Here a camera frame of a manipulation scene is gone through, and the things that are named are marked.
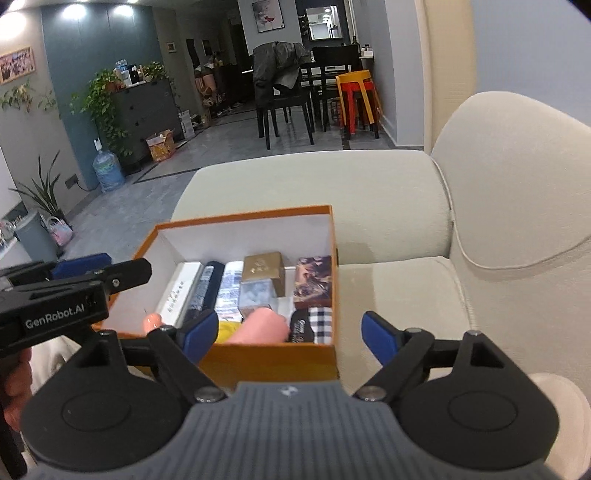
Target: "trash can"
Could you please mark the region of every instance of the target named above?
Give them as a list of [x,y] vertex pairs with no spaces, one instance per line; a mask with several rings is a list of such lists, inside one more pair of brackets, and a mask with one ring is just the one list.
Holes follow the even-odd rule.
[[57,261],[58,246],[45,230],[39,212],[29,213],[15,228],[14,236],[33,261]]

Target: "human hand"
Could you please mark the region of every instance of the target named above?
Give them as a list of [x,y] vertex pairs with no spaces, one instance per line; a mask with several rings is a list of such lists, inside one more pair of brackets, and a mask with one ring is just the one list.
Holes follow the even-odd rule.
[[19,354],[19,363],[4,381],[4,391],[10,398],[10,402],[4,408],[4,419],[6,423],[15,430],[21,430],[21,413],[29,399],[33,396],[31,384],[33,373],[31,372],[32,350],[27,348]]

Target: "gold box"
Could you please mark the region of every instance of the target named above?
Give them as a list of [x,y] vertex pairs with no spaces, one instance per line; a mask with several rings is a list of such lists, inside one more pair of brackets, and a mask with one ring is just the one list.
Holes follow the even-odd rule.
[[270,278],[278,297],[285,297],[285,266],[280,252],[251,255],[244,259],[242,281]]

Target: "gray dresser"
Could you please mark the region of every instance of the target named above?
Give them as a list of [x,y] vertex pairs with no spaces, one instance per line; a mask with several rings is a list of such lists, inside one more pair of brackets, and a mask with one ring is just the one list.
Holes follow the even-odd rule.
[[168,80],[155,80],[114,93],[121,127],[129,133],[126,147],[133,155],[119,159],[125,174],[138,171],[151,161],[146,139],[170,129],[175,138],[183,136],[178,107]]

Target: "gray tile floor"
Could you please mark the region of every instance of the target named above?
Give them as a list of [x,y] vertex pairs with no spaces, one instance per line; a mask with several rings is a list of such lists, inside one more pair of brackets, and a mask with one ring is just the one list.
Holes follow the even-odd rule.
[[119,190],[94,198],[70,220],[76,236],[66,247],[65,258],[106,252],[115,262],[130,259],[154,225],[170,220],[199,168],[288,153],[390,148],[385,134],[375,140],[371,132],[359,132],[350,142],[343,142],[338,127],[322,132],[318,125],[312,146],[301,109],[293,109],[288,124],[282,112],[277,113],[281,136],[271,135],[271,151],[265,148],[265,140],[258,138],[256,113],[238,113],[203,131],[173,158],[128,177]]

